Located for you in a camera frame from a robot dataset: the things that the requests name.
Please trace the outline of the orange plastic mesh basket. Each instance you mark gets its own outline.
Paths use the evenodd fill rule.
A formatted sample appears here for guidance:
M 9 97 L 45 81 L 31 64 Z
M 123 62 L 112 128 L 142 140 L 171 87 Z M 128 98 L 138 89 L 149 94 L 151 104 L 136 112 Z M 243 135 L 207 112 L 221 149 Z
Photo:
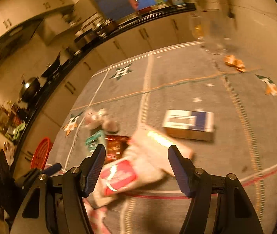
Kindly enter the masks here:
M 53 143 L 48 137 L 42 139 L 31 159 L 30 168 L 44 170 Z

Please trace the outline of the white blue cardboard box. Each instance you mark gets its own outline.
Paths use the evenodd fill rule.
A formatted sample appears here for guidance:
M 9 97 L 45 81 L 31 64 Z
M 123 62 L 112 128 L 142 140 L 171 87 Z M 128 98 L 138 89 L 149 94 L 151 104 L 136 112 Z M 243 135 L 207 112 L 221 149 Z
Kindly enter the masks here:
M 171 137 L 210 143 L 214 140 L 214 113 L 167 110 L 162 127 Z

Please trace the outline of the red white paper bag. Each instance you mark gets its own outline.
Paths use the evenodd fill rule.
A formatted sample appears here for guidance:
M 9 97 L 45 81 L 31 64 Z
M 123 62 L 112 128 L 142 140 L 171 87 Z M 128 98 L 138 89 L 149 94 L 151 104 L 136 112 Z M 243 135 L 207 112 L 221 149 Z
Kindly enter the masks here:
M 104 207 L 117 199 L 118 193 L 132 191 L 174 176 L 168 160 L 168 148 L 176 145 L 183 157 L 191 159 L 193 150 L 146 124 L 140 124 L 128 141 L 121 159 L 105 164 L 88 202 Z

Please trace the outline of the black kitchen countertop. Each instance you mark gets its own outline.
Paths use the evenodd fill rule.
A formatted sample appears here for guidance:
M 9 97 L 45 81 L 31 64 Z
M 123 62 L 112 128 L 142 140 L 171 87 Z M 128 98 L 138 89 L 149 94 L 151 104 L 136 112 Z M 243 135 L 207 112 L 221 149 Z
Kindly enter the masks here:
M 53 92 L 58 87 L 58 85 L 63 81 L 63 79 L 93 49 L 95 49 L 97 46 L 103 43 L 106 43 L 113 37 L 116 37 L 126 31 L 129 31 L 132 28 L 139 27 L 140 25 L 143 25 L 145 23 L 149 23 L 154 20 L 165 18 L 167 16 L 176 15 L 176 14 L 185 13 L 185 12 L 192 12 L 195 10 L 196 10 L 196 6 L 194 3 L 187 3 L 185 6 L 178 6 L 178 7 L 169 6 L 163 9 L 151 11 L 149 15 L 143 16 L 140 19 L 131 19 L 128 23 L 123 23 L 117 30 L 112 32 L 107 37 L 103 39 L 96 39 L 88 43 L 82 48 L 82 51 L 80 53 L 78 53 L 77 55 L 71 56 L 69 60 L 64 63 L 63 68 L 56 73 L 56 78 L 52 80 L 50 83 L 48 83 L 47 85 L 42 86 L 42 88 L 39 90 L 38 96 L 34 98 L 34 104 L 30 106 L 29 117 L 26 123 L 26 127 L 23 130 L 23 133 L 16 144 L 16 150 L 14 153 L 14 162 L 10 167 L 10 173 L 13 173 L 16 168 L 17 159 L 20 155 L 24 141 L 26 140 L 26 137 L 31 129 L 31 126 L 33 125 L 35 119 L 37 118 L 39 112 L 44 107 L 44 104 L 47 102 L 51 94 L 53 94 Z

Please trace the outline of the orange peel scraps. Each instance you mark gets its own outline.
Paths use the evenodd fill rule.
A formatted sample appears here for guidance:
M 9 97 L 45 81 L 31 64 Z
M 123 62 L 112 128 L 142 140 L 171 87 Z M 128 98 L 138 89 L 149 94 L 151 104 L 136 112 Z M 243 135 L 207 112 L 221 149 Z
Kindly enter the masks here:
M 224 63 L 227 66 L 236 68 L 239 72 L 246 72 L 244 62 L 240 59 L 237 59 L 234 55 L 226 55 L 224 57 Z

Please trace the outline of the grey patterned table cloth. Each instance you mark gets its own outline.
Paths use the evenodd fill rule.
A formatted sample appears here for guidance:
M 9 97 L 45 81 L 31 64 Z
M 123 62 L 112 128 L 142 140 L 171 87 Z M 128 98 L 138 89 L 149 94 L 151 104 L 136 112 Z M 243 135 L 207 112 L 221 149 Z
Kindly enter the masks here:
M 151 51 L 97 72 L 70 108 L 48 158 L 67 171 L 91 154 L 87 140 L 112 116 L 127 137 L 108 150 L 85 203 L 95 233 L 178 233 L 190 200 L 168 161 L 176 145 L 210 174 L 234 173 L 264 233 L 277 222 L 277 57 L 236 51 L 246 72 L 197 43 Z

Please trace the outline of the crumpled white plastic bag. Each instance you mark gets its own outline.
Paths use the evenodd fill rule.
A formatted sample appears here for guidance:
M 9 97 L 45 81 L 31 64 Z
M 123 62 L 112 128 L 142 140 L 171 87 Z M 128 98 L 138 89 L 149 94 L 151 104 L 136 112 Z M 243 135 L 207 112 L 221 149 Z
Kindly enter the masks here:
M 106 108 L 94 110 L 86 109 L 84 113 L 84 124 L 90 130 L 101 127 L 105 132 L 115 134 L 119 131 L 119 123 Z

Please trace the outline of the range hood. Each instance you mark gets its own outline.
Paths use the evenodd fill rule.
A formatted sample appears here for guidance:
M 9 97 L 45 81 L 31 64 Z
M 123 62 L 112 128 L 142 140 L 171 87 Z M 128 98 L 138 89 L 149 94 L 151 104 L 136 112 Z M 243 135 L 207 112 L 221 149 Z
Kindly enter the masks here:
M 0 65 L 34 36 L 43 19 L 30 19 L 0 37 Z

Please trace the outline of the brown foil snack wrapper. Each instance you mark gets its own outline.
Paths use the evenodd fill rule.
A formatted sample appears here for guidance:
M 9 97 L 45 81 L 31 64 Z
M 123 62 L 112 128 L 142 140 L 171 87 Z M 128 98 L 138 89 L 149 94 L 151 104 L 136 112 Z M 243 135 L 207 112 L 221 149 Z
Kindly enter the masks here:
M 128 147 L 130 137 L 120 135 L 106 135 L 106 159 L 105 164 L 121 159 L 123 152 Z

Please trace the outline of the clear plastic container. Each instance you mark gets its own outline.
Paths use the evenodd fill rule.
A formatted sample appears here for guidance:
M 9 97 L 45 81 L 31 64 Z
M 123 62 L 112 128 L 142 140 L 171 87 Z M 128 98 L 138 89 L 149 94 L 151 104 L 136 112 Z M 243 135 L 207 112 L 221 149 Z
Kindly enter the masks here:
M 225 52 L 225 31 L 222 13 L 217 9 L 197 11 L 189 15 L 193 37 L 202 43 L 202 48 L 214 55 Z

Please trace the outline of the green white snack packet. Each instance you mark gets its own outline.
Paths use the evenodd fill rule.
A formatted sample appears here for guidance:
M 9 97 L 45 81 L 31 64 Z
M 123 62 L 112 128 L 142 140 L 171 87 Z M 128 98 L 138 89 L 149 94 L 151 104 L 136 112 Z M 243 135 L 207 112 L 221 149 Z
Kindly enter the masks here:
M 102 144 L 105 148 L 107 148 L 106 134 L 102 129 L 87 138 L 85 143 L 86 157 L 90 157 L 99 144 Z

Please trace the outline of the covered steel wok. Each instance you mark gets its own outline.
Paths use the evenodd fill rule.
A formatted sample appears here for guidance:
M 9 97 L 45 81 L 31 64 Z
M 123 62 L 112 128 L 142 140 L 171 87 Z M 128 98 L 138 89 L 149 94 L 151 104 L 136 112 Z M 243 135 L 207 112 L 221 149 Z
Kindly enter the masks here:
M 19 92 L 19 102 L 28 103 L 40 90 L 38 77 L 31 77 L 28 81 L 22 82 L 22 88 Z

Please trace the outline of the green dish cloth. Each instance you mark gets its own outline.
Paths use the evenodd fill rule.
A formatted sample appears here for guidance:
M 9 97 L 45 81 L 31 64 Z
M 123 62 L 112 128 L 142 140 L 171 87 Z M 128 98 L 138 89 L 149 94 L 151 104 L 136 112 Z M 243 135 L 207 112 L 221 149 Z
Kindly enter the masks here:
M 17 141 L 21 134 L 23 133 L 24 129 L 26 128 L 26 123 L 23 122 L 19 124 L 14 130 L 13 130 L 13 140 Z

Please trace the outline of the black frying pan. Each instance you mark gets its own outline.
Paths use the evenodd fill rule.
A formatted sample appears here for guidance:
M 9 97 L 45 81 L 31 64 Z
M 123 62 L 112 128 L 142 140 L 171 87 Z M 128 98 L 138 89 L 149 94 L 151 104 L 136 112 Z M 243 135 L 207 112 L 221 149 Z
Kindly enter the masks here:
M 52 76 L 55 71 L 58 69 L 60 66 L 60 53 L 57 55 L 56 59 L 54 62 L 48 66 L 48 68 L 44 71 L 44 73 L 41 75 L 42 78 L 49 78 Z

